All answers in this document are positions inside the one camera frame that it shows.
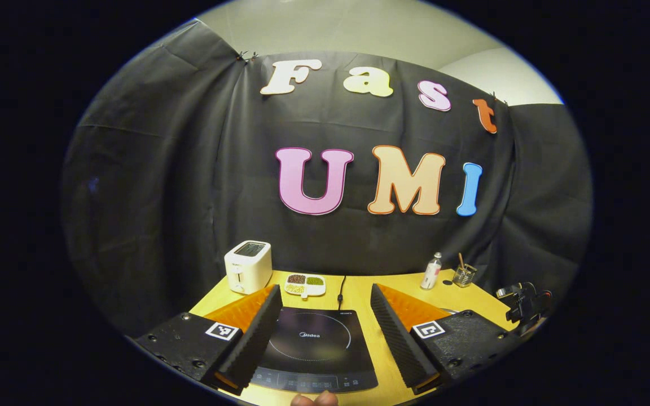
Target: wooden table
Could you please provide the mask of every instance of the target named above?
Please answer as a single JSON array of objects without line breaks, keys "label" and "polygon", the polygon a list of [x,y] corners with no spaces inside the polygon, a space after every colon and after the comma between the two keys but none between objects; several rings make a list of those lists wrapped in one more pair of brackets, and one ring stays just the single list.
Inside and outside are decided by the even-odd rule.
[{"label": "wooden table", "polygon": [[[337,295],[340,292],[341,276],[320,275],[325,279],[327,290],[322,296],[310,296],[302,300],[300,296],[284,292],[284,281],[292,272],[273,271],[268,285],[279,284],[282,293],[282,305],[296,308],[313,308],[323,310],[337,309]],[[423,290],[420,288],[420,281],[423,274],[405,275],[384,275],[384,276],[348,276],[342,289],[342,309],[352,309],[358,312],[358,319],[363,328],[363,335],[371,354],[372,365],[377,375],[377,387],[372,390],[354,391],[337,394],[340,406],[366,406],[377,404],[386,406],[404,403],[411,399],[423,396],[413,395],[412,390],[405,386],[403,379],[395,365],[393,355],[390,354],[388,345],[383,336],[380,326],[377,324],[375,315],[372,314],[370,306],[371,289],[373,283],[395,288],[403,293],[419,298],[438,306],[440,308],[454,311],[470,309],[481,314],[486,319],[503,327],[506,331],[516,328],[516,323],[506,320],[508,306],[501,303],[492,295],[486,293],[476,285],[467,288],[459,288],[456,285],[444,285],[443,280],[453,279],[453,270],[441,270],[435,288]],[[219,283],[202,298],[190,311],[192,314],[204,316],[228,303],[231,303],[243,295],[232,292],[227,286],[227,278],[222,278]],[[289,406],[289,402],[296,395],[292,391],[274,390],[264,386],[249,385],[243,390],[240,396],[233,396],[248,403],[261,406]],[[308,398],[315,399],[315,394],[304,394]]]}]

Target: white wall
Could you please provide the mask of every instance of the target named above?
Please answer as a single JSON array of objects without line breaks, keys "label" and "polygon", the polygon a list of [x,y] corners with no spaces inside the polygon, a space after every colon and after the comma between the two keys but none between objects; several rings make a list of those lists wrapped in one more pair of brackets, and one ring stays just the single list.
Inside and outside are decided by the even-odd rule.
[{"label": "white wall", "polygon": [[508,105],[563,104],[537,70],[508,48],[489,49],[438,69],[487,93],[495,91]]}]

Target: power cord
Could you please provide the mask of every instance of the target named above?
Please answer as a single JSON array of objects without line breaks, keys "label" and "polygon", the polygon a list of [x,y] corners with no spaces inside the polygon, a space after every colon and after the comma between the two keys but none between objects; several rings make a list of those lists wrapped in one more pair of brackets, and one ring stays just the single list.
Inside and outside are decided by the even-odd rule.
[{"label": "power cord", "polygon": [[340,311],[340,305],[342,304],[342,286],[345,285],[345,278],[348,277],[345,275],[342,277],[342,282],[340,283],[340,295],[337,296],[337,310]]}]

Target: cooktop burner circle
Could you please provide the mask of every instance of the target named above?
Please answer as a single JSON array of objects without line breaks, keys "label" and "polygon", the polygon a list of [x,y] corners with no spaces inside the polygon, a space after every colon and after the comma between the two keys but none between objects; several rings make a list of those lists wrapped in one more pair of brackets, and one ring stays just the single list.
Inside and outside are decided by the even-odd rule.
[{"label": "cooktop burner circle", "polygon": [[278,319],[269,344],[279,354],[299,361],[326,361],[345,355],[353,340],[340,320],[307,311]]}]

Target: ceiling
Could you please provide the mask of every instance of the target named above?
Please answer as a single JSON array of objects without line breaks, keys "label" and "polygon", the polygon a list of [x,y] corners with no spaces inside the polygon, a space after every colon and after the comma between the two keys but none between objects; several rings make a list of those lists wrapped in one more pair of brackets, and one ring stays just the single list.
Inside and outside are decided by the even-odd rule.
[{"label": "ceiling", "polygon": [[417,0],[234,0],[198,18],[237,51],[261,56],[350,51],[439,70],[503,47],[458,16]]}]

